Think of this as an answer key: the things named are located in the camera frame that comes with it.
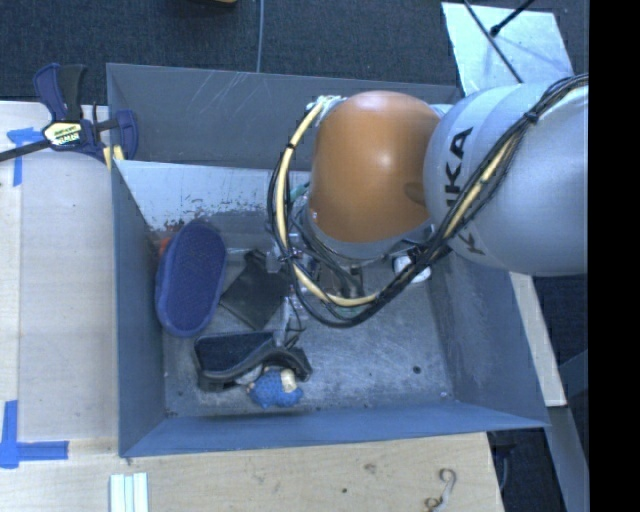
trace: black floor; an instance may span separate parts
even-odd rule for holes
[[[475,1],[515,8],[520,0]],[[88,66],[81,101],[106,104],[107,62],[262,71],[430,84],[458,84],[441,5],[435,0],[15,0],[2,2],[0,99],[34,100],[36,70]],[[589,71],[589,0],[538,0],[553,12],[576,73]],[[584,276],[537,278],[558,363],[587,347]],[[588,392],[571,399],[588,457]],[[542,431],[497,434],[511,446],[507,512],[561,512],[562,497]],[[502,478],[502,459],[497,461]]]

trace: wooden board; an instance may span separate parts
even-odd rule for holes
[[[447,512],[500,512],[486,435],[134,460],[115,439],[72,443],[68,461],[0,471],[0,510],[107,510],[111,474],[146,472],[153,512],[422,512],[456,472]]]

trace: black cable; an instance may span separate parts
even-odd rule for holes
[[[357,306],[365,308],[360,313],[357,313],[353,317],[345,317],[344,315],[341,315],[335,310],[335,306],[340,306],[332,303],[329,297],[325,294],[327,302],[324,303],[323,301],[321,301],[321,303],[325,307],[325,309],[327,309],[328,312],[332,314],[332,316],[338,319],[338,321],[336,322],[327,319],[326,317],[318,313],[313,306],[310,305],[309,301],[306,299],[306,297],[304,297],[304,294],[300,289],[298,280],[294,278],[293,281],[296,294],[298,295],[300,302],[311,314],[311,316],[330,327],[353,327],[371,318],[386,304],[388,304],[391,300],[398,296],[406,288],[406,286],[411,283],[415,276],[417,276],[420,272],[425,270],[428,266],[432,265],[435,261],[443,257],[448,252],[446,245],[447,242],[451,238],[457,236],[457,234],[462,229],[464,229],[464,227],[478,214],[482,207],[487,204],[488,200],[492,197],[493,193],[495,193],[495,190],[497,190],[497,187],[501,183],[502,178],[508,170],[509,165],[511,164],[511,161],[517,151],[517,148],[524,137],[524,134],[531,126],[531,124],[535,124],[537,122],[537,119],[541,115],[543,115],[549,108],[557,104],[571,90],[582,87],[587,83],[588,75],[584,74],[578,75],[576,77],[564,78],[555,82],[549,88],[547,88],[547,90],[542,94],[541,98],[534,105],[534,107],[525,112],[511,127],[509,127],[494,144],[491,150],[485,155],[482,162],[478,165],[476,170],[472,173],[471,177],[462,187],[462,190],[458,194],[456,201],[449,208],[447,214],[445,215],[445,218],[441,222],[439,229],[436,231],[435,235],[428,241],[428,245],[416,247],[417,251],[415,252],[414,264],[408,265],[403,270],[401,270],[398,275],[396,275],[395,278],[391,281],[391,283],[389,283],[379,293],[378,297],[374,299],[374,301],[372,301],[369,305]],[[458,211],[466,201],[468,193],[480,182],[480,179],[485,170],[489,165],[491,165],[493,160],[500,154],[501,151],[503,153],[500,161],[496,163],[496,168],[489,178],[490,180],[493,179],[493,185],[491,186],[491,188],[483,189],[481,191],[481,193],[484,193],[485,197],[482,200],[476,199],[478,206],[476,206],[469,214],[467,214],[466,217],[461,218],[453,227],[453,229],[450,230],[450,224],[458,215]],[[270,186],[270,201],[273,201],[273,189],[274,187]],[[275,238],[279,247],[283,251],[283,254],[287,254],[287,250],[277,233]],[[297,268],[301,270],[301,272],[305,273],[307,277],[310,277],[308,276],[306,270],[301,265],[296,264],[296,262],[292,261],[290,257],[286,258],[286,261],[289,265],[289,270],[291,273],[293,273],[291,265],[296,265]]]
[[[485,37],[487,38],[487,40],[489,41],[489,43],[491,43],[491,46],[493,46],[494,50],[496,52],[498,52],[498,55],[500,56],[500,58],[502,59],[502,62],[505,63],[505,65],[509,68],[509,71],[511,71],[511,74],[515,77],[515,79],[518,81],[519,84],[523,83],[524,81],[522,80],[522,78],[520,77],[520,75],[518,74],[518,72],[513,68],[513,66],[511,65],[511,63],[509,62],[509,60],[507,59],[507,57],[505,56],[504,53],[502,53],[502,50],[500,48],[498,48],[498,45],[496,44],[496,42],[493,40],[493,37],[491,37],[491,34],[489,34],[489,32],[487,32],[487,29],[485,28],[485,26],[482,24],[482,22],[480,21],[480,18],[478,18],[478,15],[475,13],[475,11],[472,9],[471,5],[469,4],[468,0],[464,0],[464,5],[467,8],[467,11],[469,11],[469,14],[471,14],[471,17],[473,18],[473,20],[476,22],[476,24],[478,25],[478,27],[480,27],[480,30],[482,30],[482,33],[485,35]]]
[[[520,13],[523,12],[527,7],[529,7],[533,2],[535,2],[535,0],[527,0],[524,4],[522,4],[515,11],[509,14],[509,16],[503,19],[500,23],[496,23],[493,27],[491,27],[491,30],[489,31],[491,36],[496,37],[498,33],[511,22],[511,20],[519,16]]]

